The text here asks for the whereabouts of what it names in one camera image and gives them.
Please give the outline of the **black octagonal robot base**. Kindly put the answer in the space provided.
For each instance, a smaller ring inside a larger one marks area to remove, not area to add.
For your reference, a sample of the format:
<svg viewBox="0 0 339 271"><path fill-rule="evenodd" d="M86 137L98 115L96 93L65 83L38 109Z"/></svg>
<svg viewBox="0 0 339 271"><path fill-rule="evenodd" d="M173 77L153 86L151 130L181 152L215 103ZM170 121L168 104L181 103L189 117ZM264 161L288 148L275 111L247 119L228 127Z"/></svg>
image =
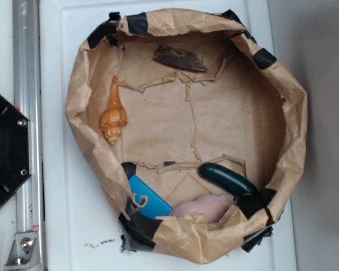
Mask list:
<svg viewBox="0 0 339 271"><path fill-rule="evenodd" d="M0 209L31 176L29 124L0 95Z"/></svg>

